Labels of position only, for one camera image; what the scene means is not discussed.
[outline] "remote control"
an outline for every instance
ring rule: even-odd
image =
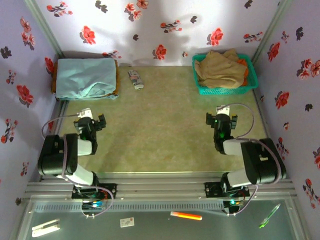
[[[137,89],[143,89],[144,83],[142,82],[139,73],[135,70],[128,71],[129,77],[131,79],[131,82],[133,83],[134,88]]]

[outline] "small card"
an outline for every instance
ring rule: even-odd
[[[134,217],[120,219],[120,227],[121,228],[131,227],[134,225],[135,225],[135,218]]]

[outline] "teal basket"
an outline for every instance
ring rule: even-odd
[[[250,89],[256,89],[258,87],[258,78],[254,69],[254,66],[250,60],[250,58],[245,54],[238,54],[240,59],[245,59],[246,64],[248,66],[249,75],[247,77],[248,85],[247,86],[240,86],[238,88],[224,88],[224,87],[216,87],[216,88],[209,88],[206,86],[200,86],[198,83],[198,74],[195,70],[195,60],[201,62],[203,59],[206,58],[206,54],[198,54],[192,57],[192,68],[193,68],[193,75],[195,80],[195,85],[199,90],[199,94],[201,95],[230,95],[230,94],[245,94]]]

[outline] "orange cloth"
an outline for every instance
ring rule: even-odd
[[[244,72],[244,81],[242,83],[241,86],[247,86],[248,85],[248,80],[247,80],[247,77],[249,75],[249,70],[248,70],[248,65],[247,65],[247,62],[245,59],[239,59],[238,61],[236,61],[238,64],[242,64],[244,66],[246,66],[246,70]]]

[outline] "highlighter pen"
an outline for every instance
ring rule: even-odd
[[[259,228],[263,228],[264,226],[267,225],[267,223],[269,222],[269,219],[272,217],[273,214],[275,214],[275,212],[279,209],[281,203],[279,203],[277,206],[274,207],[274,209],[272,209],[272,211],[270,212],[270,214],[263,220],[263,222],[259,225]]]
[[[202,220],[202,216],[183,213],[183,212],[177,212],[177,211],[172,211],[170,215],[179,217],[179,218],[184,218],[184,219],[192,219],[192,220],[198,220],[198,221]]]

